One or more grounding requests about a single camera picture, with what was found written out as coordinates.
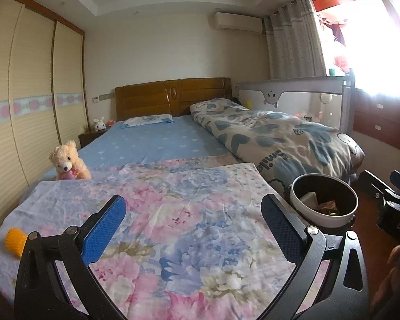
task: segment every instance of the blue pillowcase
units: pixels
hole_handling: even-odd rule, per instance
[[[173,118],[170,114],[158,114],[158,115],[148,115],[142,117],[133,117],[126,120],[121,128],[125,129],[127,127],[142,126],[148,124],[158,124],[158,123],[173,123]]]

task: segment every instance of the sliding wardrobe door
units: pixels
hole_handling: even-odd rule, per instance
[[[9,61],[23,5],[0,0],[0,225],[27,187],[12,132],[9,109]]]
[[[19,158],[29,184],[50,167],[59,145],[52,103],[51,55],[55,22],[23,9],[9,67],[11,119]]]
[[[56,22],[52,56],[53,93],[61,142],[72,139],[79,145],[79,134],[87,130],[83,97],[83,36]]]

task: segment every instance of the orange spiky ball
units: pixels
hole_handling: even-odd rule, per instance
[[[11,228],[6,234],[6,249],[21,258],[27,237],[28,236],[22,232],[22,230],[16,227]]]

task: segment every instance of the gray polka dot curtain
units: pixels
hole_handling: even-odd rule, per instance
[[[319,28],[312,0],[288,2],[265,18],[272,79],[326,75]]]

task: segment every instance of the bright window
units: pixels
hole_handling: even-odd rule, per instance
[[[382,0],[356,0],[319,12],[338,19],[356,87],[371,95],[400,96],[400,30]]]

